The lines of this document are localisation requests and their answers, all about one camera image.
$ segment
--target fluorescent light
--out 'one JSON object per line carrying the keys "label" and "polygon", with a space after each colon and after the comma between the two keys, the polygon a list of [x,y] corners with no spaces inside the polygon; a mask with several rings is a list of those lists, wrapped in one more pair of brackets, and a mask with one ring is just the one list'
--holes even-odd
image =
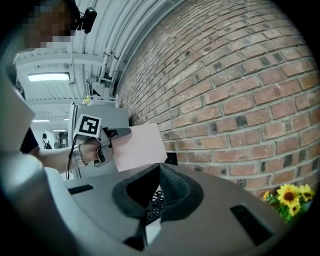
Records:
{"label": "fluorescent light", "polygon": [[38,120],[32,120],[34,123],[40,123],[40,122],[50,122],[48,119],[38,119]]}
{"label": "fluorescent light", "polygon": [[28,78],[29,78],[30,82],[38,82],[38,81],[69,81],[70,80],[69,73],[67,73],[67,72],[29,74]]}

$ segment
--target pink paper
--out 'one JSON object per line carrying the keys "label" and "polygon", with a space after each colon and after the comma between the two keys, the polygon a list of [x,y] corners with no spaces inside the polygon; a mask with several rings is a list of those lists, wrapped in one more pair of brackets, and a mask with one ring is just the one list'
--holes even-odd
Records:
{"label": "pink paper", "polygon": [[167,153],[156,123],[130,129],[131,134],[111,140],[113,158],[119,172],[165,162]]}

